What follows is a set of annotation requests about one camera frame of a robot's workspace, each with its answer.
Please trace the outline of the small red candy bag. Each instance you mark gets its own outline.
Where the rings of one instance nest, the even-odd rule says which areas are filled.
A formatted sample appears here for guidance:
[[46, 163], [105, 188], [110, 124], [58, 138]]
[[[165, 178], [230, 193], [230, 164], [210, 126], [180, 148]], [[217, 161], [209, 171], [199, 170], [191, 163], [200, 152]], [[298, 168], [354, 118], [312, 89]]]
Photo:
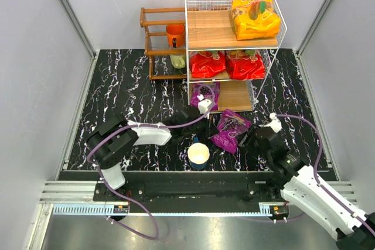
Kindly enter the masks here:
[[227, 50], [226, 71], [232, 80], [258, 80], [265, 77], [265, 66], [258, 50]]

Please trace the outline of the large red candy bag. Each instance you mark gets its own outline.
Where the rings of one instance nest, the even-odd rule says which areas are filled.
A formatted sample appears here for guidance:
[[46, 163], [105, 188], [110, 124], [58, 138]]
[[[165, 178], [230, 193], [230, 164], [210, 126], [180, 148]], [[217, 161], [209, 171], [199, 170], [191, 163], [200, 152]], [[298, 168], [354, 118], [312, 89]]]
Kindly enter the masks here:
[[212, 78], [226, 71], [224, 51], [189, 52], [189, 69], [193, 78]]

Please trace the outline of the purple candy bag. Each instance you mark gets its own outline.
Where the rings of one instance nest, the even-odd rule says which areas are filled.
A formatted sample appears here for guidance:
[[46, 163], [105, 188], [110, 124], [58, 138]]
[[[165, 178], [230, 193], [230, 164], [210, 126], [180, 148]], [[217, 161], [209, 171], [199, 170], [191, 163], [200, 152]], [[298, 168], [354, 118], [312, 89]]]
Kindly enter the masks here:
[[190, 99], [190, 105], [198, 107], [199, 96], [202, 95], [214, 102], [212, 108], [213, 111], [219, 109], [219, 96], [220, 96], [220, 83], [219, 82], [209, 82], [209, 83], [193, 83], [192, 85], [192, 95]]
[[226, 109], [220, 116], [217, 126], [218, 133], [210, 139], [219, 148], [234, 154], [238, 148], [237, 137], [246, 133], [251, 124], [251, 121], [230, 109]]

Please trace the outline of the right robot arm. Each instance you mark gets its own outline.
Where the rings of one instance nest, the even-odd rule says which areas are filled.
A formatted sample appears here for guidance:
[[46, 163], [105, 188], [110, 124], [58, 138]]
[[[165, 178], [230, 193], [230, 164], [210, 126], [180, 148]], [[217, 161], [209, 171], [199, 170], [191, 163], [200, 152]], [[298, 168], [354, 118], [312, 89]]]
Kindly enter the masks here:
[[374, 249], [374, 214], [355, 207], [328, 185], [271, 127], [250, 126], [240, 147], [260, 153], [272, 170], [262, 195], [297, 206], [327, 231], [338, 249]]

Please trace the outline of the yellow mango candy bag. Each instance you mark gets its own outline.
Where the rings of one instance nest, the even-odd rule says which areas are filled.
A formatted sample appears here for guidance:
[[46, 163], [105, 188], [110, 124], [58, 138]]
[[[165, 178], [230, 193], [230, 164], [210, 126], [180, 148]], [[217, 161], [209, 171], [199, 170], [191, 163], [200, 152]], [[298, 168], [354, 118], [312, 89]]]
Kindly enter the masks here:
[[281, 26], [273, 0], [232, 0], [231, 17], [237, 40], [276, 37]]

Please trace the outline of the blue white cup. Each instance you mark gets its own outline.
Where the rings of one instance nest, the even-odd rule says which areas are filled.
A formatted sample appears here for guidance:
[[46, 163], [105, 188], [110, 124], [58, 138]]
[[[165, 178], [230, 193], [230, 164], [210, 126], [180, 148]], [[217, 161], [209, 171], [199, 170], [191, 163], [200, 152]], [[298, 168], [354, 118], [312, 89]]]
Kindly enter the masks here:
[[190, 166], [194, 170], [203, 170], [210, 157], [207, 145], [201, 143], [198, 137], [194, 137], [194, 142], [187, 149], [187, 156]]

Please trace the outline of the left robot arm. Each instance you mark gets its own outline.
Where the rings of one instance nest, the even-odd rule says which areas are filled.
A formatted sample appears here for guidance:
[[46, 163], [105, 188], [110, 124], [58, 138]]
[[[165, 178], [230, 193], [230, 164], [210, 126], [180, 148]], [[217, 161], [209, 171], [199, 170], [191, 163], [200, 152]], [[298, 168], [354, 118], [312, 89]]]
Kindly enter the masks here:
[[99, 167], [101, 177], [110, 188], [116, 190], [125, 184], [120, 162], [134, 146], [175, 145], [192, 135], [205, 141], [218, 132], [212, 119], [191, 105], [156, 124], [130, 121], [117, 114], [89, 135], [87, 158]]

